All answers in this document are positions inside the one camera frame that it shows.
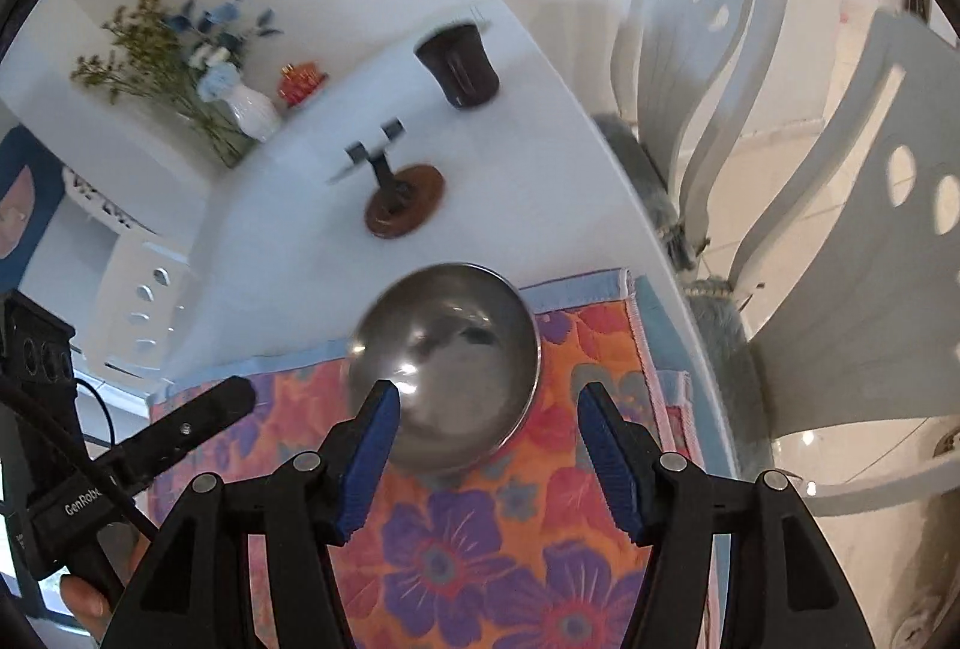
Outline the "person's left hand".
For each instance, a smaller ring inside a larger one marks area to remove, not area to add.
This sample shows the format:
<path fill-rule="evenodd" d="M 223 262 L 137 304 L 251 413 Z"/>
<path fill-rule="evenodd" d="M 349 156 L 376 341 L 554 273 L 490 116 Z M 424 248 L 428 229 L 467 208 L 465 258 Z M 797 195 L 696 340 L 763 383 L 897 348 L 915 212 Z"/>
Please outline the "person's left hand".
<path fill-rule="evenodd" d="M 130 551 L 128 562 L 125 563 L 122 581 L 128 582 L 132 579 L 148 547 L 149 540 L 140 535 Z M 88 631 L 91 639 L 99 644 L 106 634 L 110 617 L 112 617 L 112 610 L 106 597 L 99 590 L 94 589 L 89 582 L 73 574 L 65 574 L 60 579 L 60 596 L 76 621 Z"/>

